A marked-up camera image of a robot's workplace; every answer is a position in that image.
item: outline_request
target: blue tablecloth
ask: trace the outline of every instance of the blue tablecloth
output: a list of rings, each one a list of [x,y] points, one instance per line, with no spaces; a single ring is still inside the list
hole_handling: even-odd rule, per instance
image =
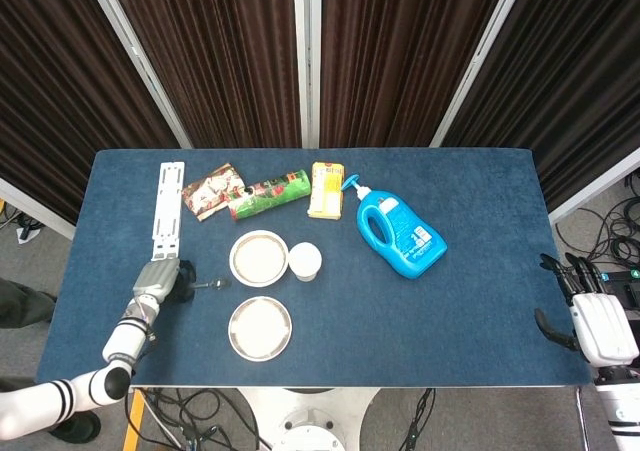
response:
[[[158,344],[135,384],[190,386],[528,386],[586,383],[577,354],[546,341],[533,309],[570,330],[553,276],[538,254],[555,246],[531,153],[517,149],[110,150],[98,153],[37,379],[72,378],[104,365],[102,347],[151,257],[160,163],[184,161],[185,185],[230,162],[246,184],[314,161],[345,165],[361,184],[401,196],[437,229],[447,254],[417,280],[396,274],[356,227],[345,193],[339,221],[307,217],[308,199],[233,222],[204,222],[182,206],[180,257],[198,281],[231,277],[234,241],[271,230],[289,247],[315,243],[323,266],[311,283],[198,291],[163,305]],[[284,352],[245,361],[228,340],[233,310],[251,296],[280,300],[293,320]]]

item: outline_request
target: person's leg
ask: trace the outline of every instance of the person's leg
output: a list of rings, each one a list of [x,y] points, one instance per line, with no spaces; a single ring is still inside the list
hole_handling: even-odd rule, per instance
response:
[[[29,378],[0,377],[0,393],[9,393],[34,385],[33,380]],[[70,418],[46,431],[66,443],[82,444],[93,441],[100,434],[101,428],[100,418],[93,411],[82,411],[74,413]]]
[[[0,328],[22,328],[50,320],[54,299],[41,291],[0,278]]]

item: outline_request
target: brown curtain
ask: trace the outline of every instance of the brown curtain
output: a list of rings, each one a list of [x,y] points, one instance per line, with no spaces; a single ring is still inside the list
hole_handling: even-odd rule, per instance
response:
[[[300,146],[293,0],[120,2],[194,146]]]
[[[517,0],[446,146],[531,148],[553,210],[640,147],[640,0]]]
[[[426,146],[497,0],[323,0],[320,144]]]
[[[0,177],[75,223],[97,151],[177,147],[96,0],[0,16]]]

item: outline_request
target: black shoe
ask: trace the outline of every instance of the black shoe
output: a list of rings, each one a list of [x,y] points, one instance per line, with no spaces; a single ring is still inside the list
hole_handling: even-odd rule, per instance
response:
[[[63,421],[49,434],[71,444],[84,444],[93,441],[100,434],[100,418],[91,411],[75,413]]]
[[[47,293],[46,291],[42,291],[42,294],[44,294],[45,296],[47,296],[48,298],[51,298],[51,301],[53,301],[54,303],[58,302],[58,297],[51,294],[51,293]]]

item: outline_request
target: label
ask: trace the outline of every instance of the label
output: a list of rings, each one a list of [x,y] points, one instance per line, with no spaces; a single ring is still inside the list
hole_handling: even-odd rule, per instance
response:
[[[397,200],[387,198],[380,203],[380,209],[382,210],[382,205],[390,200],[395,204],[385,214],[392,221],[396,235],[396,247],[402,252],[405,259],[415,263],[431,248],[433,240],[422,225],[416,226],[418,217],[406,207],[398,206]]]
[[[398,205],[397,200],[395,200],[394,198],[387,198],[378,205],[378,208],[380,208],[380,211],[382,211],[382,214],[389,214],[389,211],[391,211],[397,205]]]

